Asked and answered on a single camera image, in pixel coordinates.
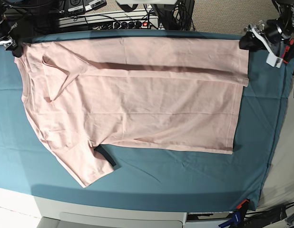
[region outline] wrinkle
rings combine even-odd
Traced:
[[[215,178],[214,176],[209,175],[208,172],[202,171],[202,170],[200,170],[199,168],[196,168],[196,166],[188,164],[187,161],[184,161],[184,159],[181,159],[179,156],[176,156],[173,152],[171,152],[171,151],[167,151],[167,150],[165,150],[165,152],[166,152],[166,154],[168,154],[170,157],[172,157],[175,161],[179,162],[179,163],[182,165],[182,168],[185,169],[186,171],[188,171],[188,170],[192,170],[192,171],[194,171],[195,173],[199,173],[201,176],[207,176],[207,177],[209,177],[210,179],[213,179],[213,180],[215,180],[215,181],[220,181],[221,183],[224,183],[223,180],[217,179],[217,178]]]
[[[123,47],[125,50],[125,62],[126,64],[121,63],[98,63],[93,62],[91,60],[88,60],[84,58],[83,56],[72,52],[71,50],[65,48],[64,46],[57,44],[59,47],[65,49],[67,52],[71,53],[75,57],[79,58],[83,62],[89,64],[92,67],[96,67],[97,69],[112,69],[112,70],[136,70],[136,71],[168,71],[168,72],[177,72],[177,73],[203,73],[203,74],[211,74],[211,75],[219,75],[219,76],[225,76],[225,77],[231,77],[231,78],[247,78],[247,75],[241,74],[240,72],[231,72],[231,71],[224,71],[224,70],[216,70],[216,69],[210,69],[210,68],[200,68],[200,67],[189,67],[189,66],[163,66],[163,65],[135,65],[135,64],[128,64],[127,63],[127,53],[126,48],[124,45],[124,39],[123,40]]]
[[[124,57],[125,57],[125,63],[128,64],[128,61],[127,61],[127,52],[126,52],[126,45],[125,45],[125,38],[122,38],[120,39],[120,42],[121,42],[121,45],[123,46],[124,48]]]
[[[272,132],[274,130],[274,128],[270,125],[263,109],[262,106],[260,105],[260,102],[258,99],[256,99],[257,101],[257,105],[253,105],[251,100],[248,99],[248,104],[250,105],[250,107],[252,108],[252,110],[254,110],[254,113],[256,115],[256,117],[259,119],[259,122],[261,123],[261,125],[267,130],[268,133]]]
[[[137,166],[135,166],[135,165],[133,165],[133,164],[130,164],[129,162],[125,161],[124,159],[119,158],[119,160],[121,160],[122,162],[124,162],[124,163],[126,163],[127,165],[131,166],[132,168],[134,168],[134,169],[136,169],[136,170],[139,170],[139,171],[143,172],[143,173],[146,174],[147,176],[149,176],[149,177],[155,179],[158,183],[162,184],[162,182],[161,182],[158,178],[156,178],[155,176],[151,175],[150,173],[148,173],[148,172],[146,172],[146,171],[140,169],[139,167],[137,167]]]

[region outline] floor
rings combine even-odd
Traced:
[[[41,218],[21,214],[0,207],[0,228],[26,227],[36,228]]]
[[[114,0],[107,0],[106,7],[101,8],[98,12],[119,10]],[[195,3],[193,22],[199,31],[215,32],[215,33],[229,33],[229,34],[243,34],[243,28],[249,23],[256,23],[261,19],[274,19],[277,17],[277,12],[270,0],[197,0]],[[290,100],[290,106],[294,105],[294,100]],[[289,118],[285,124],[292,124]],[[282,133],[282,137],[289,139],[288,135]],[[274,162],[280,159],[282,154],[274,157]],[[272,190],[274,184],[274,176],[269,176],[266,182],[268,190]],[[276,195],[272,195],[271,199],[261,198],[261,207],[275,204]],[[7,210],[0,207],[0,228],[19,227],[22,225],[26,228],[36,228],[40,218],[28,216],[15,211]]]

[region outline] pink t-shirt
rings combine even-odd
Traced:
[[[82,187],[113,171],[100,144],[232,153],[248,85],[237,40],[26,44],[15,63],[37,137]]]

